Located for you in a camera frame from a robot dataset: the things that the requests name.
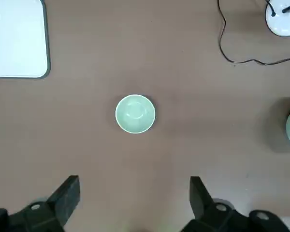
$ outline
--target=cable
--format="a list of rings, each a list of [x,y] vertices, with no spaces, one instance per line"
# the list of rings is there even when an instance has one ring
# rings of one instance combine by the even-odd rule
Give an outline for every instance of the cable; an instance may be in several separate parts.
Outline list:
[[[275,13],[274,11],[274,8],[273,6],[269,3],[269,0],[265,0],[267,2],[267,4],[270,6],[271,10],[272,10],[272,16],[273,14]],[[227,21],[226,21],[226,18],[225,16],[223,15],[222,11],[221,11],[221,8],[220,8],[220,0],[217,0],[217,6],[218,6],[218,11],[223,19],[223,27],[222,27],[222,31],[221,31],[221,34],[220,34],[220,37],[219,37],[219,40],[218,40],[218,43],[219,43],[219,49],[222,53],[222,55],[224,56],[224,58],[230,62],[230,63],[233,63],[233,64],[246,64],[246,63],[249,63],[249,62],[255,62],[259,65],[264,65],[264,66],[267,66],[267,65],[275,65],[275,64],[280,64],[280,63],[284,63],[286,61],[289,61],[290,58],[286,58],[286,59],[281,59],[281,60],[278,60],[278,61],[275,61],[275,62],[271,62],[271,63],[265,63],[265,62],[262,62],[258,59],[248,59],[248,60],[244,60],[244,61],[235,61],[235,60],[231,60],[230,58],[227,57],[227,55],[224,53],[224,51],[222,50],[222,47],[221,47],[221,40],[222,40],[222,37],[223,37],[223,34],[224,34],[224,31],[226,29],[226,25],[227,25]]]
[[[274,17],[276,15],[274,7],[271,5],[270,0],[265,0],[265,1],[266,1],[266,4],[270,6],[270,8],[272,10],[272,17]]]

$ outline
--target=screw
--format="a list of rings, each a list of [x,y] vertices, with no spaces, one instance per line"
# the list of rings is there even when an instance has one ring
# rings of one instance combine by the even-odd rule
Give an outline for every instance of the screw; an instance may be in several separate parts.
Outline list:
[[[223,204],[216,205],[216,209],[220,211],[227,211],[227,207]]]
[[[257,217],[262,219],[262,220],[268,220],[269,217],[264,213],[264,212],[258,212]]]
[[[36,210],[38,208],[40,208],[40,205],[39,204],[34,204],[33,206],[31,206],[31,209],[32,210]]]

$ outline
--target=brown table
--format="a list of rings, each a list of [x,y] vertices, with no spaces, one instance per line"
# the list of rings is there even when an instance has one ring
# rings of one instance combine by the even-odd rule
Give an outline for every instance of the brown table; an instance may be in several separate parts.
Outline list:
[[[242,213],[290,225],[290,62],[234,66],[218,50],[212,0],[47,0],[52,70],[0,80],[0,206],[11,212],[79,174],[67,231],[179,231],[189,177]],[[290,57],[266,27],[263,1],[221,0],[233,59]],[[157,121],[120,130],[119,99],[147,95]]]

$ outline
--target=white device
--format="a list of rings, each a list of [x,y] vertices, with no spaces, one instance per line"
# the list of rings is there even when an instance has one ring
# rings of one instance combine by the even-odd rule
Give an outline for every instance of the white device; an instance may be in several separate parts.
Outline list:
[[[0,0],[0,78],[43,78],[49,71],[43,0]]]
[[[265,19],[269,29],[278,36],[290,36],[290,0],[270,0],[265,11]]]

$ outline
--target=bowl rim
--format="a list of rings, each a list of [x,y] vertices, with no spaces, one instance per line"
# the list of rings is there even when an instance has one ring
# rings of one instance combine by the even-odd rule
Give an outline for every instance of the bowl rim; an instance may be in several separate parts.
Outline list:
[[[140,131],[140,132],[131,132],[131,131],[128,131],[128,130],[124,129],[124,128],[120,125],[120,123],[119,123],[119,121],[118,121],[118,119],[117,119],[117,109],[118,109],[119,105],[120,105],[120,104],[121,104],[121,103],[122,103],[126,98],[129,98],[129,97],[141,97],[141,98],[146,99],[146,100],[150,103],[151,107],[152,107],[153,110],[154,110],[154,118],[153,118],[151,124],[149,125],[149,127],[147,127],[147,128],[146,128],[145,130],[143,130],[143,131]],[[121,128],[122,130],[124,130],[125,132],[128,132],[128,133],[130,133],[130,134],[141,134],[141,133],[144,133],[145,131],[149,130],[149,129],[152,127],[152,125],[154,124],[154,122],[155,122],[155,120],[156,120],[156,109],[155,109],[154,104],[151,102],[151,100],[148,99],[147,97],[145,97],[144,95],[141,95],[141,94],[130,94],[130,95],[127,95],[126,97],[124,97],[123,99],[121,99],[121,100],[118,102],[118,104],[117,104],[117,106],[116,106],[116,109],[115,109],[115,119],[116,119],[117,124],[120,126],[120,128]]]

